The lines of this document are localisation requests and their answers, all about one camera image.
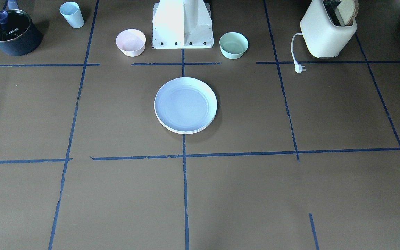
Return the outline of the blue plate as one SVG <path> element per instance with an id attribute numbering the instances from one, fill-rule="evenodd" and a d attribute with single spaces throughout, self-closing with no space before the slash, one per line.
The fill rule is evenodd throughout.
<path id="1" fill-rule="evenodd" d="M 180 77 L 165 83 L 157 92 L 154 112 L 217 112 L 218 102 L 212 88 L 201 80 Z"/>

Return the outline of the cream plate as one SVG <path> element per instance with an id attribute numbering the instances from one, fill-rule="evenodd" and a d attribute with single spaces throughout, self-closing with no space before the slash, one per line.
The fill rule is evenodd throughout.
<path id="1" fill-rule="evenodd" d="M 167 130 L 177 134 L 194 134 L 206 129 L 215 119 L 217 112 L 172 113 L 156 112 L 159 122 Z"/>

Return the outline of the green bowl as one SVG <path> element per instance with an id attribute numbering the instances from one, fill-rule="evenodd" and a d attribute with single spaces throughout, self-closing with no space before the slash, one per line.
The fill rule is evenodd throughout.
<path id="1" fill-rule="evenodd" d="M 248 39 L 240 33 L 225 33 L 220 37 L 221 54 L 227 59 L 239 59 L 249 47 Z"/>

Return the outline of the pink bowl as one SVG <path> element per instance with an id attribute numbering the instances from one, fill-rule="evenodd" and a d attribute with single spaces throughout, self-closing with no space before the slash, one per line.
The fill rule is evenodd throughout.
<path id="1" fill-rule="evenodd" d="M 146 46 L 146 35 L 136 29 L 128 29 L 119 33 L 116 37 L 116 46 L 129 57 L 141 55 Z"/>

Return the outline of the cream toaster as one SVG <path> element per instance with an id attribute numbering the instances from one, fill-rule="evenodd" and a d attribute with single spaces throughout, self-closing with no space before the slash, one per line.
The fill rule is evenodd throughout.
<path id="1" fill-rule="evenodd" d="M 305 44 L 316 58 L 334 58 L 357 30 L 357 22 L 344 26 L 336 7 L 341 0 L 313 0 L 300 21 Z"/>

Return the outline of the light blue cup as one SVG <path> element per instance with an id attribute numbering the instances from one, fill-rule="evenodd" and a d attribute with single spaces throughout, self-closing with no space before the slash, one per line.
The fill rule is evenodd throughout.
<path id="1" fill-rule="evenodd" d="M 84 19 L 78 3 L 65 2 L 60 6 L 60 14 L 73 28 L 80 28 L 84 25 Z"/>

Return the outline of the bread slice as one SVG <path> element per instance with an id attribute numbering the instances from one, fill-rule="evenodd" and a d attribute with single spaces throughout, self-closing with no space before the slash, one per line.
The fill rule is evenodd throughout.
<path id="1" fill-rule="evenodd" d="M 351 26 L 358 14 L 359 2 L 358 0 L 341 0 L 336 9 L 340 14 L 343 25 Z"/>

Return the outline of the blue saucepan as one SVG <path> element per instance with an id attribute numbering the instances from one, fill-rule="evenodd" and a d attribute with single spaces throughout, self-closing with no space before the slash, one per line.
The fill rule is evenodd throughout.
<path id="1" fill-rule="evenodd" d="M 43 35 L 29 14 L 19 9 L 17 0 L 7 1 L 7 10 L 0 10 L 0 50 L 10 56 L 33 52 Z"/>

